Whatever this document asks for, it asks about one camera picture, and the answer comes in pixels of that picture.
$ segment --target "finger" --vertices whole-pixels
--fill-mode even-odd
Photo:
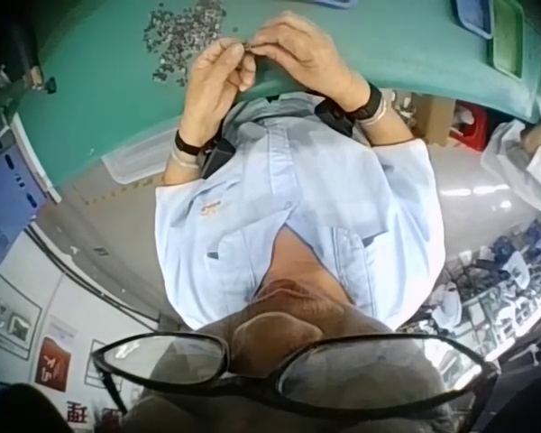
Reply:
[[[237,69],[231,72],[226,81],[236,88],[240,88],[241,84],[243,83],[243,79],[240,76],[240,71]]]
[[[240,41],[235,38],[221,38],[210,44],[195,61],[194,67],[198,69],[212,66],[228,48]]]
[[[239,89],[241,92],[245,92],[252,87],[256,77],[256,61],[254,60],[254,55],[250,53],[244,54],[239,70],[239,76],[241,79]]]
[[[251,47],[259,45],[276,44],[290,52],[296,58],[302,55],[303,46],[307,36],[298,31],[293,30],[286,24],[277,24],[272,27],[260,29],[251,41]]]
[[[268,57],[279,63],[287,71],[300,67],[300,62],[289,51],[279,45],[267,44],[252,47],[252,53],[257,56]]]
[[[225,81],[231,72],[238,68],[244,57],[244,47],[238,42],[227,48],[213,65],[212,76],[214,79]]]
[[[286,24],[293,29],[299,30],[305,33],[313,33],[319,30],[318,26],[307,18],[297,15],[291,11],[286,11],[279,16],[267,21],[262,27],[272,27],[277,24]]]

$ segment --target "logo on shirt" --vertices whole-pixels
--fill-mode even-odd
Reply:
[[[214,203],[210,203],[208,205],[203,206],[200,209],[200,215],[202,217],[210,217],[214,215],[216,212],[218,212],[218,209],[220,208],[221,204],[222,204],[221,201],[217,200]]]

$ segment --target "man's left hand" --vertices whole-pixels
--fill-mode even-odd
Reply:
[[[207,144],[238,92],[254,84],[255,72],[254,56],[236,39],[220,39],[204,50],[190,72],[180,138],[196,147]]]

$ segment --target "cable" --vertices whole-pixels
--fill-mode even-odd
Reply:
[[[40,238],[40,236],[36,233],[36,231],[32,228],[32,226],[28,226],[24,229],[24,232],[32,239],[32,241],[40,248],[40,250],[56,265],[56,267],[64,273],[67,277],[69,277],[71,280],[73,280],[78,286],[82,287],[84,290],[88,291],[92,295],[96,296],[97,298],[101,299],[102,301],[106,302],[107,304],[111,305],[115,309],[120,310],[122,313],[127,315],[128,317],[132,318],[136,322],[140,323],[144,327],[147,327],[148,329],[155,331],[153,327],[149,327],[146,323],[142,322],[137,317],[133,316],[131,313],[137,314],[138,316],[142,318],[146,318],[148,320],[151,320],[153,322],[158,323],[158,319],[154,318],[152,316],[149,316],[147,314],[141,313],[140,311],[133,309],[132,307],[123,304],[122,302],[117,301],[116,299],[106,295],[101,290],[94,287],[92,284],[90,284],[88,281],[84,280],[80,275],[78,275],[75,271],[73,271],[70,267],[68,267],[59,257],[56,255],[49,246],[44,243],[44,241]]]

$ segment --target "pile of small parts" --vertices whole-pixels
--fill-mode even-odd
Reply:
[[[177,83],[184,87],[188,83],[188,61],[220,37],[226,11],[222,0],[197,0],[194,7],[179,14],[163,6],[160,3],[159,9],[150,13],[142,37],[148,52],[162,51],[152,79],[165,82],[169,74],[176,72]]]

